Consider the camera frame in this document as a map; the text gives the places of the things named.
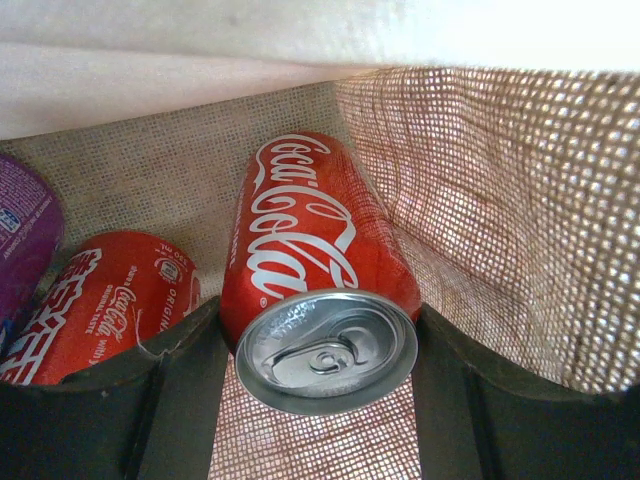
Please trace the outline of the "red cola can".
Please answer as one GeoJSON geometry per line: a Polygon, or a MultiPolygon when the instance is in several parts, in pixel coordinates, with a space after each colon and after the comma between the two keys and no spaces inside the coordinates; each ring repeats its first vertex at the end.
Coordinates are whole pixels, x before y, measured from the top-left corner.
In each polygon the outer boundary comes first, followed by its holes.
{"type": "Polygon", "coordinates": [[[366,406],[409,376],[421,298],[346,147],[315,132],[263,144],[240,189],[219,319],[242,386],[318,416],[366,406]]]}
{"type": "Polygon", "coordinates": [[[170,242],[137,231],[94,236],[10,345],[1,379],[59,384],[175,326],[200,299],[195,263],[170,242]]]}

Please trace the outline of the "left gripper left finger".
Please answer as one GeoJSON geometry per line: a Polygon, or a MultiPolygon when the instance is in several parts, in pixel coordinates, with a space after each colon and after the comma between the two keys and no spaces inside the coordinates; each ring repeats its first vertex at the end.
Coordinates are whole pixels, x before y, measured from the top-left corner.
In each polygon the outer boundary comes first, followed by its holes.
{"type": "Polygon", "coordinates": [[[1,385],[4,479],[205,479],[228,351],[212,298],[58,385],[1,385]]]}

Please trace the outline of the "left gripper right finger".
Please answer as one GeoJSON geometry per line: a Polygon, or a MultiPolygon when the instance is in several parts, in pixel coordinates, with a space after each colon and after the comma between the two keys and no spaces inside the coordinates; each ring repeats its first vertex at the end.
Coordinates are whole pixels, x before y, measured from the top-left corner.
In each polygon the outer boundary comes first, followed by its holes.
{"type": "Polygon", "coordinates": [[[636,479],[639,389],[590,395],[465,335],[429,305],[412,374],[425,479],[636,479]]]}

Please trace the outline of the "red cola can back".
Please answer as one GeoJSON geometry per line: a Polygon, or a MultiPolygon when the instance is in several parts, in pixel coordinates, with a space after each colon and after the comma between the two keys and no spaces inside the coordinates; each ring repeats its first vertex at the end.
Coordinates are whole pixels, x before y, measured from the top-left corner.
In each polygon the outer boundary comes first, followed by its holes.
{"type": "Polygon", "coordinates": [[[59,384],[175,326],[200,299],[195,263],[170,242],[137,231],[94,236],[10,345],[1,379],[59,384]]]}

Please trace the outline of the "purple grape can front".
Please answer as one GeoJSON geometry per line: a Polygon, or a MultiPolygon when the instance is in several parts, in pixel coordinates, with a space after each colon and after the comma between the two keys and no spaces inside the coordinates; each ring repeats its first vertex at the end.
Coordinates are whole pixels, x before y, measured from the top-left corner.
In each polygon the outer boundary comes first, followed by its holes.
{"type": "Polygon", "coordinates": [[[62,206],[48,184],[1,156],[1,348],[23,328],[31,299],[64,236],[62,206]]]}

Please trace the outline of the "brown jute canvas bag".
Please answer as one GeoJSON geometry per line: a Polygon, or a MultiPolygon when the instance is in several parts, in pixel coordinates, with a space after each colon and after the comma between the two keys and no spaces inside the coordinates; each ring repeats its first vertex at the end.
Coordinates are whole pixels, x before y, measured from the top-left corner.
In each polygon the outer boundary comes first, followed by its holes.
{"type": "MultiPolygon", "coordinates": [[[[635,1],[5,1],[1,150],[87,238],[143,230],[218,298],[252,153],[351,150],[429,305],[521,368],[639,389],[635,1]]],[[[412,377],[350,413],[245,393],[205,479],[425,479],[412,377]]]]}

